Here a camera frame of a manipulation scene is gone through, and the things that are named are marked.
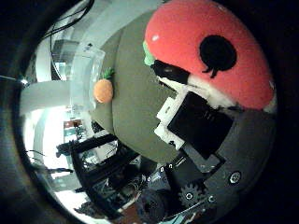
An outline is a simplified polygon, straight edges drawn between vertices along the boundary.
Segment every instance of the olive green surface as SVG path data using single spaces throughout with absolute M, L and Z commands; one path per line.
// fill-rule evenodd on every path
M 164 163 L 173 160 L 178 152 L 154 133 L 159 124 L 156 115 L 167 97 L 174 97 L 175 93 L 159 85 L 152 70 L 144 65 L 142 43 L 150 16 L 151 13 L 146 13 L 135 19 L 111 37 L 102 48 L 108 57 L 105 58 L 104 69 L 113 64 L 113 56 L 109 54 L 116 53 L 114 98 L 112 106 L 98 105 L 92 117 L 132 150 L 153 161 Z

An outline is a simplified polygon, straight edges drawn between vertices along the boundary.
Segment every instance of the black gear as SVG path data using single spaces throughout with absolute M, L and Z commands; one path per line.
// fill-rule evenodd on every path
M 205 199 L 203 192 L 198 188 L 197 185 L 193 184 L 185 185 L 183 188 L 181 188 L 178 196 L 181 204 L 186 208 L 192 207 Z

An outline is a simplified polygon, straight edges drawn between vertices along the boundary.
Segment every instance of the mechanical part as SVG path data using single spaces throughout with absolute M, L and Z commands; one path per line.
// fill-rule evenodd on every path
M 168 214 L 168 202 L 161 191 L 144 190 L 136 202 L 137 213 L 142 222 L 156 224 Z
M 93 218 L 104 218 L 103 214 L 100 214 L 92 202 L 83 203 L 80 208 L 74 208 L 74 210 L 79 214 L 84 214 L 88 217 Z
M 210 173 L 220 163 L 220 160 L 215 155 L 210 155 L 208 159 L 205 160 L 202 155 L 189 144 L 186 144 L 183 149 L 201 173 Z
M 240 172 L 234 172 L 233 174 L 231 174 L 230 176 L 230 183 L 235 185 L 237 184 L 241 179 L 241 173 Z
M 148 183 L 149 189 L 159 190 L 159 189 L 169 189 L 171 190 L 167 174 L 166 167 L 161 167 L 155 173 L 153 173 L 149 178 L 150 181 Z
M 181 201 L 183 206 L 189 208 L 205 199 L 205 196 L 202 193 L 203 192 L 197 185 L 190 184 L 181 188 L 181 192 L 178 194 L 178 199 Z
M 214 203 L 215 202 L 215 197 L 213 195 L 210 195 L 208 196 L 207 200 L 210 202 L 210 203 Z

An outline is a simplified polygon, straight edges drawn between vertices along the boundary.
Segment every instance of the black metal frame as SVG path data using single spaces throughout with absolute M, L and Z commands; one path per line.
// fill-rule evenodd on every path
M 94 147 L 100 147 L 116 139 L 117 137 L 114 135 L 107 134 L 99 138 L 89 139 L 83 143 L 74 144 L 70 148 L 74 169 L 83 190 L 89 196 L 99 212 L 105 214 L 109 219 L 117 219 L 122 217 L 122 214 L 116 211 L 105 198 L 99 195 L 93 186 L 96 183 L 109 178 L 125 165 L 128 165 L 138 156 L 138 154 L 128 149 L 125 153 L 113 155 L 107 159 L 107 162 L 103 166 L 97 167 L 91 171 L 86 171 L 84 169 L 79 154 L 91 150 Z

